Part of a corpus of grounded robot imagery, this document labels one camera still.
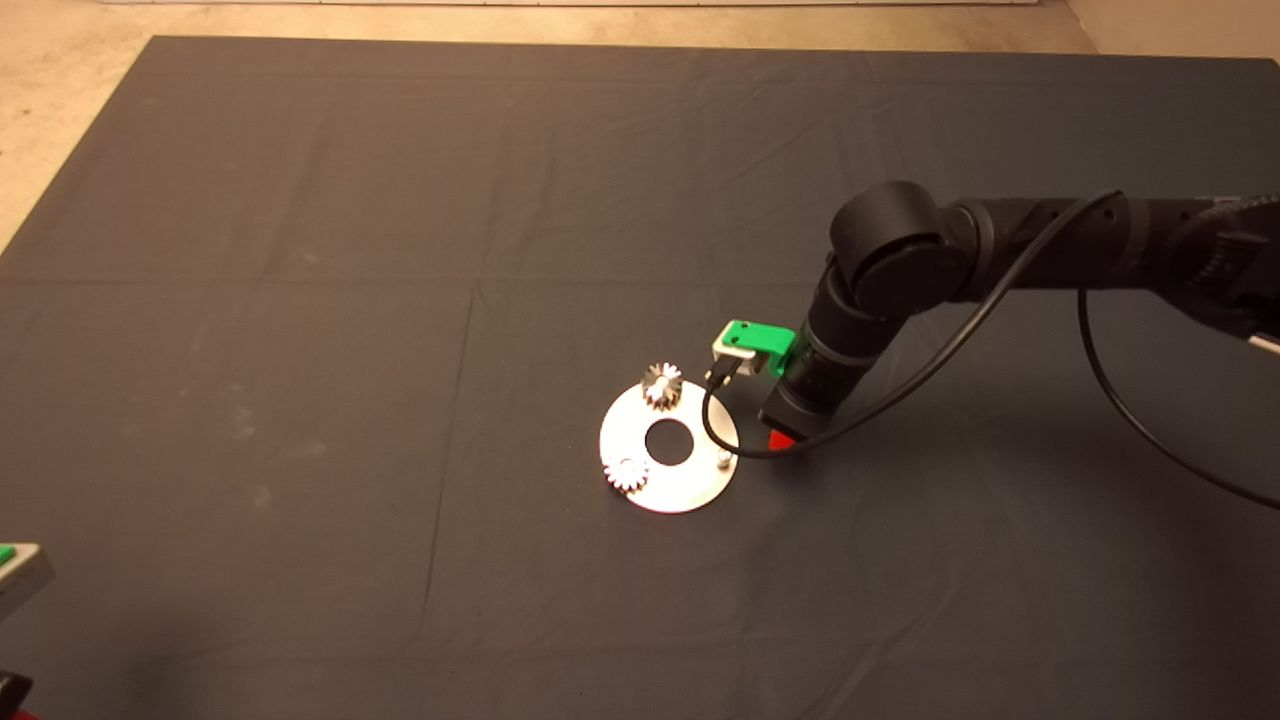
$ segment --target metal gear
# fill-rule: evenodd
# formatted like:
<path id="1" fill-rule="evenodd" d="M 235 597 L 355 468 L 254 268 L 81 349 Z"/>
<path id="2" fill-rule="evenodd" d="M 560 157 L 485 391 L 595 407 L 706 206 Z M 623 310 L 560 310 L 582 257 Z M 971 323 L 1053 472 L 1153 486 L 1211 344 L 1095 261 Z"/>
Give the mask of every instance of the metal gear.
<path id="1" fill-rule="evenodd" d="M 640 378 L 640 389 L 644 393 L 644 401 L 650 407 L 658 410 L 675 407 L 680 402 L 680 389 L 684 384 L 685 379 L 680 373 L 680 368 L 671 363 L 649 365 L 644 377 Z"/>
<path id="2" fill-rule="evenodd" d="M 634 460 L 631 457 L 621 457 L 605 462 L 604 479 L 609 480 L 613 489 L 622 495 L 630 495 L 649 482 L 649 462 L 648 460 Z"/>

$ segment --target center hole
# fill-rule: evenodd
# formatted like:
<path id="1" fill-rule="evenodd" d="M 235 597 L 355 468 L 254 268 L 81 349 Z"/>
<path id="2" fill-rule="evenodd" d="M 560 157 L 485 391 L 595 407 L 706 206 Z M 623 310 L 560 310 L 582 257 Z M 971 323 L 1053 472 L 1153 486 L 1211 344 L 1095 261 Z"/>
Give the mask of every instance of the center hole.
<path id="1" fill-rule="evenodd" d="M 694 452 L 694 436 L 682 423 L 658 420 L 644 436 L 649 455 L 663 465 L 680 465 Z"/>

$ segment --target cable connector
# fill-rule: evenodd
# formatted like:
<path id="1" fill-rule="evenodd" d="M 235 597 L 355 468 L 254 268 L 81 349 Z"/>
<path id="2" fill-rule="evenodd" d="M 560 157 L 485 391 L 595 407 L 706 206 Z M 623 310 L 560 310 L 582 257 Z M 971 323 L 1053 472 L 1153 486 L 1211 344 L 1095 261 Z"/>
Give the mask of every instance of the cable connector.
<path id="1" fill-rule="evenodd" d="M 716 392 L 717 389 L 724 387 L 741 364 L 742 359 L 732 355 L 721 355 L 717 357 L 716 361 L 712 363 L 712 369 L 707 370 L 707 391 Z"/>

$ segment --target red part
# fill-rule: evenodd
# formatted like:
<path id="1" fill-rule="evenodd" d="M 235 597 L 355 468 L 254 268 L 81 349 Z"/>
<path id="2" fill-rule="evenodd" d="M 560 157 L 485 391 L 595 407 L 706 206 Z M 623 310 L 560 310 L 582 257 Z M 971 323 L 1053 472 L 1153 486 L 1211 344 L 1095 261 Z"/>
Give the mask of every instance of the red part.
<path id="1" fill-rule="evenodd" d="M 791 436 L 780 433 L 778 430 L 769 430 L 769 450 L 786 450 L 795 445 L 796 441 Z"/>

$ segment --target black cable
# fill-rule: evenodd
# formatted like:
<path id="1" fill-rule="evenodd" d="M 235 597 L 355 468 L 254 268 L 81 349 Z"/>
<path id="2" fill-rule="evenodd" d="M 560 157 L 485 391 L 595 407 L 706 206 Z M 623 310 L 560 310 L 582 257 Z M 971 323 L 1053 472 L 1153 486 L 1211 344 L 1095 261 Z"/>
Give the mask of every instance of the black cable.
<path id="1" fill-rule="evenodd" d="M 1107 400 L 1111 402 L 1112 407 L 1115 407 L 1116 411 L 1120 413 L 1120 416 L 1124 418 L 1129 423 L 1129 425 L 1133 427 L 1133 429 L 1138 430 L 1138 434 L 1140 434 L 1143 439 L 1146 439 L 1147 442 L 1151 443 L 1152 447 L 1162 452 L 1165 457 L 1169 457 L 1170 460 L 1180 465 L 1184 470 L 1198 477 L 1199 479 L 1215 487 L 1225 489 L 1226 492 L 1236 497 L 1243 497 L 1244 500 L 1257 502 L 1258 505 L 1270 507 L 1272 510 L 1280 510 L 1280 500 L 1256 493 L 1248 488 L 1243 488 L 1233 482 L 1225 480 L 1215 475 L 1213 473 L 1210 473 L 1204 468 L 1201 468 L 1199 465 L 1192 462 L 1190 460 L 1187 460 L 1185 457 L 1178 455 L 1176 452 L 1170 450 L 1167 445 L 1160 442 L 1160 438 L 1152 434 L 1152 432 L 1147 429 L 1147 425 L 1143 425 L 1142 420 L 1139 420 L 1133 414 L 1133 411 L 1129 410 L 1129 406 L 1125 405 L 1124 400 L 1120 397 L 1120 393 L 1116 392 L 1115 386 L 1111 384 L 1111 379 L 1107 378 L 1106 372 L 1102 369 L 1102 361 L 1098 360 L 1098 350 L 1093 345 L 1093 331 L 1089 327 L 1089 300 L 1087 290 L 1082 288 L 1075 295 L 1075 314 L 1080 320 L 1080 342 L 1084 343 L 1084 355 L 1085 357 L 1089 359 L 1089 368 L 1093 370 L 1093 377 L 1098 380 L 1098 386 L 1102 387 L 1102 393 L 1107 396 Z"/>
<path id="2" fill-rule="evenodd" d="M 914 375 L 908 378 L 906 382 L 897 386 L 888 395 L 886 395 L 877 402 L 872 404 L 854 418 L 845 421 L 845 424 L 829 429 L 822 434 L 814 436 L 806 441 L 797 442 L 791 447 L 783 450 L 750 450 L 745 447 L 739 447 L 726 441 L 724 438 L 716 434 L 716 429 L 712 428 L 709 418 L 710 402 L 712 402 L 712 396 L 724 384 L 728 377 L 733 374 L 733 372 L 737 369 L 737 365 L 741 364 L 741 360 L 739 360 L 737 363 L 728 361 L 724 364 L 722 364 L 718 360 L 712 366 L 712 372 L 708 374 L 707 378 L 708 380 L 707 395 L 703 396 L 703 429 L 707 432 L 707 434 L 712 438 L 712 441 L 716 445 L 721 446 L 722 448 L 740 457 L 749 457 L 753 460 L 776 460 L 780 457 L 790 457 L 792 455 L 806 452 L 818 446 L 826 445 L 854 430 L 855 428 L 865 424 L 867 421 L 878 416 L 881 413 L 884 413 L 890 407 L 901 402 L 904 398 L 906 398 L 906 396 L 919 389 L 920 386 L 927 383 L 929 378 L 932 378 L 938 370 L 941 370 L 942 366 L 946 365 L 947 361 L 951 360 L 951 357 L 964 346 L 964 343 L 969 341 L 969 338 L 982 325 L 982 323 L 987 319 L 987 316 L 991 315 L 991 311 L 996 309 L 996 305 L 998 305 L 1000 301 L 1004 300 L 1005 295 L 1010 291 L 1010 288 L 1012 288 L 1014 283 L 1018 282 L 1018 278 L 1021 277 L 1023 270 L 1027 269 L 1027 265 L 1029 265 L 1032 260 L 1034 260 L 1036 256 L 1039 255 L 1046 246 L 1048 246 L 1048 243 L 1053 242 L 1053 240 L 1064 229 L 1070 227 L 1071 223 L 1074 223 L 1076 219 L 1079 219 L 1082 215 L 1084 215 L 1097 205 L 1106 202 L 1107 200 L 1115 197 L 1116 195 L 1120 195 L 1120 191 L 1108 190 L 1106 192 L 1094 195 L 1093 197 L 1089 197 L 1087 200 L 1078 200 L 1075 204 L 1068 208 L 1066 211 L 1055 218 L 1048 225 L 1044 227 L 1043 231 L 1041 231 L 1039 234 L 1036 236 L 1034 240 L 1032 240 L 1027 245 L 1027 249 L 1023 250 L 1021 254 L 1019 254 L 1018 258 L 1009 265 L 1009 269 L 1005 270 L 1005 274 L 1001 275 L 1000 281 L 996 282 L 995 287 L 991 288 L 991 292 L 987 293 L 987 297 L 984 297 L 983 301 L 978 304 L 978 307 L 973 311 L 972 315 L 969 315 L 969 319 L 965 320 L 964 324 L 961 324 L 960 328 L 956 329 L 956 332 L 951 336 L 951 338 L 933 355 L 933 357 L 929 359 L 928 363 L 924 364 L 923 368 L 916 370 Z"/>

